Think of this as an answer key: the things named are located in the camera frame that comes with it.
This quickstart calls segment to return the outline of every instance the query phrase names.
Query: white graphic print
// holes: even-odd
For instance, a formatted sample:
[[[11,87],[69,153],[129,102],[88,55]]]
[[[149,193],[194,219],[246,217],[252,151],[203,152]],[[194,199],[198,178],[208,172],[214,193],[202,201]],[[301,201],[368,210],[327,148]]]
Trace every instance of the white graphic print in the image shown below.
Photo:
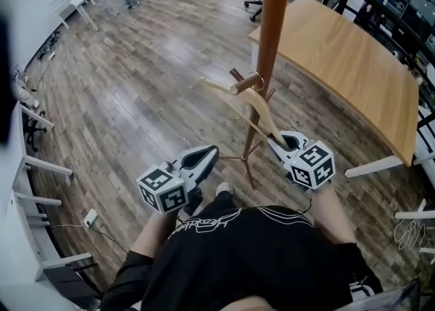
[[[191,227],[195,227],[196,232],[198,234],[202,234],[204,232],[214,232],[220,226],[226,227],[227,223],[229,221],[232,221],[233,219],[236,219],[240,215],[241,211],[242,208],[239,208],[236,212],[231,213],[230,215],[225,215],[217,219],[201,219],[201,218],[188,219],[183,224],[181,224],[177,229],[175,229],[172,232],[171,236],[182,230],[186,231]]]
[[[272,219],[273,221],[277,221],[280,224],[292,225],[300,223],[314,227],[314,225],[307,218],[301,215],[287,215],[268,207],[258,207],[258,210],[260,210],[260,212],[266,217]]]

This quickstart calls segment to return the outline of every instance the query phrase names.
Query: table leg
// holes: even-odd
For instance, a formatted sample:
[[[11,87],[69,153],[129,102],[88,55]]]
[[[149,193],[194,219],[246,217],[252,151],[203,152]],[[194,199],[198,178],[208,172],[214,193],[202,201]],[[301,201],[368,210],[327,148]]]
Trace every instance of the table leg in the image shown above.
[[[51,164],[49,162],[44,162],[40,159],[34,158],[33,156],[29,156],[29,155],[24,156],[24,162],[27,162],[30,165],[34,165],[40,168],[45,168],[46,170],[61,173],[62,175],[71,176],[73,174],[73,171],[70,168],[58,166],[55,164]]]
[[[345,176],[347,178],[352,178],[352,177],[367,175],[368,173],[385,170],[387,168],[395,167],[401,164],[403,164],[402,160],[400,160],[395,155],[392,155],[387,158],[377,160],[376,162],[371,162],[369,164],[365,164],[355,168],[350,168],[349,170],[346,170]]]
[[[87,19],[90,24],[92,25],[92,27],[94,28],[95,31],[98,31],[99,28],[97,26],[97,24],[95,24],[94,20],[92,20],[89,16],[89,14],[86,12],[86,10],[84,10],[84,8],[82,6],[79,6],[78,8],[80,8],[81,12],[83,13],[85,19]]]
[[[82,13],[82,7],[76,7],[77,11],[79,12],[79,14],[82,16],[82,18],[84,19],[84,21],[86,22],[86,24],[90,24],[89,20],[85,17],[85,15],[83,15]]]
[[[48,216],[45,213],[35,213],[35,214],[32,214],[32,215],[28,215],[26,213],[26,217],[28,217],[28,218],[39,218],[39,219],[47,219],[48,218]]]
[[[49,227],[50,226],[50,222],[49,221],[41,221],[41,220],[34,220],[34,219],[29,219],[27,221],[27,223],[29,224],[29,227]]]
[[[423,199],[417,212],[396,212],[394,218],[396,219],[432,219],[435,218],[435,211],[425,211],[426,200]]]
[[[62,17],[59,16],[59,18],[62,20],[63,26],[65,26],[69,30],[69,26],[65,20],[63,20]]]
[[[18,199],[33,201],[36,204],[42,204],[42,205],[51,205],[51,206],[62,206],[62,201],[57,199],[49,199],[49,198],[40,198],[39,196],[28,196],[21,193],[17,193],[15,191],[15,196]]]
[[[258,62],[258,44],[256,42],[252,42],[251,72],[257,71],[257,62]]]
[[[90,253],[77,254],[77,255],[73,255],[72,257],[43,261],[42,266],[44,269],[58,268],[59,266],[64,266],[73,263],[74,261],[80,261],[88,258],[92,258],[92,254]]]
[[[49,122],[47,119],[42,118],[42,116],[36,114],[35,112],[32,112],[30,109],[27,109],[24,106],[22,106],[21,109],[23,112],[25,112],[29,117],[33,118],[34,120],[41,122],[42,124],[46,125],[50,129],[54,128],[54,124],[52,122]]]
[[[106,0],[106,4],[107,4],[107,8],[113,10],[116,15],[118,15],[120,13],[120,11],[118,9],[114,8],[114,6],[111,4],[110,0]]]

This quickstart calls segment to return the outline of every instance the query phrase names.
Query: cable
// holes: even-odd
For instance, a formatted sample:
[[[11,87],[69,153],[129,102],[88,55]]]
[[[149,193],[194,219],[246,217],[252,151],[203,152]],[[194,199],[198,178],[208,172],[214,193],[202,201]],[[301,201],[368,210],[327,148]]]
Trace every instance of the cable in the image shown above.
[[[299,213],[300,215],[303,215],[303,214],[307,213],[310,210],[311,206],[313,205],[312,201],[313,201],[313,199],[311,198],[310,199],[310,205],[308,206],[308,208],[305,211],[296,210],[296,212]]]
[[[421,243],[423,242],[423,239],[424,239],[424,236],[425,236],[425,224],[421,224],[421,225],[420,225],[420,228],[419,228],[419,231],[417,232],[417,231],[415,230],[415,227],[417,226],[417,222],[416,222],[416,221],[411,221],[411,222],[406,226],[403,235],[402,235],[399,239],[397,239],[397,237],[396,237],[396,230],[397,230],[397,228],[398,228],[399,226],[402,225],[403,221],[404,221],[404,219],[402,219],[402,220],[400,221],[400,223],[399,223],[398,225],[396,225],[396,227],[394,228],[394,241],[396,241],[396,243],[399,244],[399,251],[401,251],[404,247],[406,247],[408,243],[409,243],[409,245],[408,245],[408,249],[410,249],[410,250],[413,249],[414,246],[415,246],[415,243],[416,243],[417,240],[419,239],[420,231],[421,231],[421,229],[423,228],[423,236],[421,237],[420,245],[419,245],[419,249],[420,249],[420,248],[421,248]]]
[[[50,227],[86,227],[86,225],[63,224],[63,225],[50,225]]]
[[[108,239],[110,239],[110,240],[112,240],[113,242],[115,242],[117,245],[118,245],[118,247],[119,248],[121,248],[124,252],[125,252],[125,254],[127,254],[128,252],[125,250],[125,249],[123,249],[122,248],[122,246],[119,244],[119,243],[117,243],[111,236],[109,236],[109,235],[107,235],[107,234],[105,234],[105,233],[103,233],[103,232],[99,232],[98,230],[95,230],[93,227],[91,227],[91,226],[89,226],[89,229],[91,229],[91,230],[93,230],[94,232],[96,232],[97,234],[101,234],[101,235],[104,235],[105,237],[107,237]]]
[[[93,227],[91,227],[90,226],[90,223],[89,222],[87,222],[88,223],[88,227],[89,227],[89,229],[91,229],[92,231],[94,231],[94,232],[96,232],[97,234],[100,234],[100,235],[103,235],[103,236],[105,236],[105,237],[107,237],[108,239],[110,239],[110,240],[112,240],[113,242],[115,242],[118,246],[119,246],[119,248],[121,248],[124,252],[125,252],[125,254],[127,254],[128,252],[125,250],[125,249],[123,249],[122,248],[122,246],[115,240],[115,239],[113,239],[110,235],[107,235],[107,234],[105,234],[105,233],[103,233],[103,232],[99,232],[98,230],[95,230]],[[62,224],[62,225],[50,225],[50,227],[86,227],[86,225],[74,225],[74,224]]]

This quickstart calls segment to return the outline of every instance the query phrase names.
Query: white cable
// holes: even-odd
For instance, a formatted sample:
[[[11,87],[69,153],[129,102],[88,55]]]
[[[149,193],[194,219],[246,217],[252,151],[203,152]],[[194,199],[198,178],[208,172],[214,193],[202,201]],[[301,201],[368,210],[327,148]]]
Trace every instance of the white cable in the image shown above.
[[[63,224],[63,225],[50,225],[50,227],[86,227],[86,225]]]
[[[409,224],[406,226],[405,231],[403,233],[403,235],[397,239],[396,237],[396,230],[399,226],[402,225],[404,219],[402,219],[400,221],[400,223],[394,228],[394,241],[396,241],[396,243],[399,244],[399,251],[401,251],[404,247],[408,245],[408,249],[413,249],[415,246],[415,243],[417,242],[417,240],[419,239],[419,235],[420,235],[420,231],[423,228],[423,236],[421,237],[420,240],[420,245],[419,245],[419,249],[421,248],[421,243],[423,242],[424,236],[425,236],[425,224],[421,224],[419,231],[416,232],[415,227],[417,226],[417,222],[416,221],[411,221],[409,222]]]

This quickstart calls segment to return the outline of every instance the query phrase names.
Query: wooden table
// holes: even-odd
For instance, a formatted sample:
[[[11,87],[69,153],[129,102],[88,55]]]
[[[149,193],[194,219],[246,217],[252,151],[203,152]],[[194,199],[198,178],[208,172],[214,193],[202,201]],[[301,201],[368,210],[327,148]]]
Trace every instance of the wooden table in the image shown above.
[[[260,27],[249,38],[255,70]],[[347,170],[347,177],[411,165],[418,86],[386,48],[325,5],[295,0],[285,11],[278,54],[349,105],[395,154]]]

